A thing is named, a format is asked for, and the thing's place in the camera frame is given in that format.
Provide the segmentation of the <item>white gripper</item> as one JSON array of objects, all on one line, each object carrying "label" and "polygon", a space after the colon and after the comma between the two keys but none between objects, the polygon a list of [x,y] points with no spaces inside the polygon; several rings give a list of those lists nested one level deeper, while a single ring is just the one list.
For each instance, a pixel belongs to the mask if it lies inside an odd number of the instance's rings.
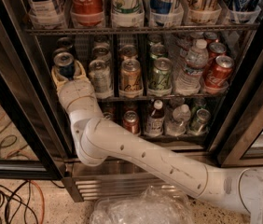
[{"label": "white gripper", "polygon": [[67,78],[59,73],[56,66],[51,69],[51,76],[58,92],[59,101],[68,114],[77,110],[96,112],[98,103],[94,88],[88,81],[82,63],[75,60],[74,65],[74,80],[68,82]]}]

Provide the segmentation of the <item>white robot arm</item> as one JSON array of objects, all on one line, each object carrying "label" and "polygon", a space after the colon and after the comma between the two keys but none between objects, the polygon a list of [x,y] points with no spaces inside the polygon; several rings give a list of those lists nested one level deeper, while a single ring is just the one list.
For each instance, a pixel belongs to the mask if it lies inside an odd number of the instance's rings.
[{"label": "white robot arm", "polygon": [[195,199],[246,213],[251,224],[263,224],[263,167],[213,167],[128,132],[104,117],[78,61],[72,79],[56,66],[51,75],[70,119],[76,154],[84,164],[98,166],[109,156],[129,161]]}]

